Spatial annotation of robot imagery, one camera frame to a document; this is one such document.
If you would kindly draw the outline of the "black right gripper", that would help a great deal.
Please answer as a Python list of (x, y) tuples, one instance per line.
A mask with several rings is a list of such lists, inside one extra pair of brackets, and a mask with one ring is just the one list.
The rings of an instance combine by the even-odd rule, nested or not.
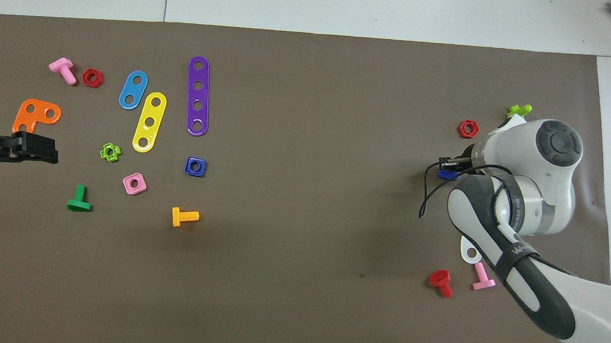
[(487, 164), (485, 158), (485, 145), (484, 144), (472, 144), (465, 148), (462, 155), (459, 158), (441, 157), (438, 160), (439, 170), (445, 172), (460, 173), (464, 170), (470, 170), (473, 167), (479, 167)]

